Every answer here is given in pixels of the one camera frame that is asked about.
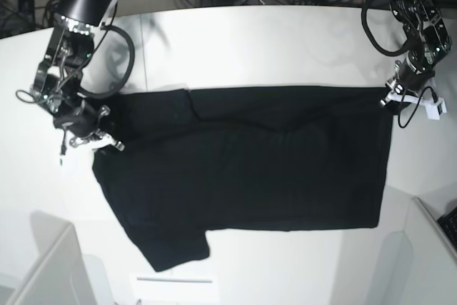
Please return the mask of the black T-shirt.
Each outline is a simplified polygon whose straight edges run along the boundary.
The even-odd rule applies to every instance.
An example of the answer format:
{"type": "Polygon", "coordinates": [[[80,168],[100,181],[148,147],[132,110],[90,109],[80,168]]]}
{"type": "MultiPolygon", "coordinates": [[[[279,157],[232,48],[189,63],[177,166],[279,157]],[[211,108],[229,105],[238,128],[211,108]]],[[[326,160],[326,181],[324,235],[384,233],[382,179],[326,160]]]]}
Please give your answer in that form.
{"type": "Polygon", "coordinates": [[[382,88],[280,86],[112,96],[93,172],[155,271],[209,257],[206,232],[378,225],[393,117],[382,88]]]}

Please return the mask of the black keyboard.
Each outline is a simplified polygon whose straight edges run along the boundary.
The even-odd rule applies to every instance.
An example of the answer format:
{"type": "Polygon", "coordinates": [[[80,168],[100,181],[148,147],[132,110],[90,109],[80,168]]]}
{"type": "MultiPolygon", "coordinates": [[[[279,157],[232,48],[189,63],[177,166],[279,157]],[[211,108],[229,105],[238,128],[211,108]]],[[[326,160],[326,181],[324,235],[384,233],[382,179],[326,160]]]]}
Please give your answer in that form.
{"type": "Polygon", "coordinates": [[[457,248],[457,208],[452,210],[449,214],[443,215],[438,219],[438,224],[442,228],[453,247],[457,248]]]}

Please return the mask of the grey partition panel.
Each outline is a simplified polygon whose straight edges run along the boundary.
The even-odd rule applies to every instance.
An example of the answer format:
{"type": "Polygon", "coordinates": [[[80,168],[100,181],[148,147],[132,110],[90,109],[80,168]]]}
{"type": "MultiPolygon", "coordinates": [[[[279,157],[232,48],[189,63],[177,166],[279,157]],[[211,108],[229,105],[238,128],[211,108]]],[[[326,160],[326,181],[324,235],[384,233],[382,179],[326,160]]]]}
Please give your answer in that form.
{"type": "Polygon", "coordinates": [[[83,254],[73,223],[35,211],[38,256],[21,278],[1,273],[2,304],[115,304],[105,266],[83,254]]]}

